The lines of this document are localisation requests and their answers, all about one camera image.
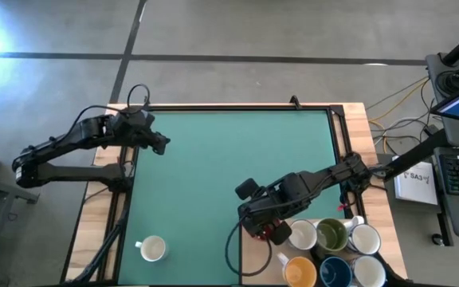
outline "green mug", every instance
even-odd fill
[[[317,249],[322,254],[341,251],[348,243],[347,227],[337,219],[326,218],[314,223],[318,235]]]

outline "blue mug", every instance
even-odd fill
[[[329,257],[322,261],[319,276],[327,287],[348,287],[352,281],[350,266],[338,257]]]

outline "mug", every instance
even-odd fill
[[[386,270],[377,258],[361,256],[351,260],[350,267],[358,287],[382,287],[386,283]]]
[[[313,287],[316,283],[316,267],[307,258],[295,257],[289,259],[281,252],[277,254],[283,265],[283,278],[289,286]]]
[[[329,257],[320,265],[320,278],[326,287],[348,287],[351,284],[350,266],[341,258]]]
[[[149,262],[155,262],[167,256],[166,242],[156,235],[147,237],[142,242],[136,242],[135,247],[141,251],[141,257]]]
[[[314,223],[317,249],[322,254],[341,251],[348,242],[347,227],[337,219],[326,218]]]
[[[347,248],[350,251],[372,255],[379,251],[381,245],[380,234],[373,226],[359,224],[348,232]]]
[[[292,234],[288,243],[299,250],[310,250],[315,244],[318,235],[316,227],[305,219],[299,219],[290,224]]]

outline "green table surface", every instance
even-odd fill
[[[238,283],[224,245],[242,201],[234,192],[249,177],[268,185],[289,172],[335,164],[325,111],[155,112],[153,129],[171,138],[164,155],[139,151],[119,284]],[[331,187],[297,218],[344,218]],[[135,242],[158,235],[169,254],[141,258]],[[237,233],[230,260],[238,267]]]

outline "desk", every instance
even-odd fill
[[[285,105],[285,104],[267,104],[267,105]],[[303,104],[303,105],[330,105],[330,104]],[[367,123],[367,116],[362,103],[349,103],[341,104],[344,108],[346,116],[347,130],[350,136],[350,142],[353,151],[358,152],[366,165],[374,165],[377,163],[375,154],[375,147],[371,139],[371,132]],[[123,108],[124,104],[113,104],[113,108]],[[160,106],[178,106],[176,104],[167,104]],[[338,145],[342,145],[341,131],[336,129],[338,137]],[[95,165],[105,165],[117,161],[120,155],[119,147],[109,147],[106,150],[98,148],[96,151]],[[131,158],[131,154],[124,155],[126,159]],[[86,196],[89,196],[98,190],[104,188],[100,183],[89,183],[86,191]],[[125,195],[118,195],[118,207],[116,214],[120,214]],[[112,195],[109,192],[104,192],[96,197],[90,199],[82,210],[80,211],[80,220],[76,227],[74,234],[73,244],[69,252],[69,258],[65,263],[65,270],[63,278],[71,279],[77,276],[83,268],[91,261],[95,252],[99,249],[103,239],[108,220],[108,213],[110,212],[109,206],[112,200]],[[402,259],[401,250],[398,244],[398,238],[395,232],[392,215],[387,202],[386,194],[379,189],[370,188],[363,194],[363,204],[366,210],[368,222],[374,226],[382,237],[382,248],[380,254],[393,268],[393,270],[400,276],[406,277],[406,270]],[[114,262],[116,260],[116,246],[118,242],[113,244],[113,247],[108,255],[108,264],[105,267],[105,275],[103,278],[111,278],[114,270]],[[242,238],[242,249],[245,248],[245,238]],[[252,271],[256,269],[257,265],[263,263],[262,258],[243,257],[242,268],[243,271]],[[267,282],[257,281],[259,277],[244,278],[244,284],[251,283],[282,283],[275,282],[273,279],[267,279]]]

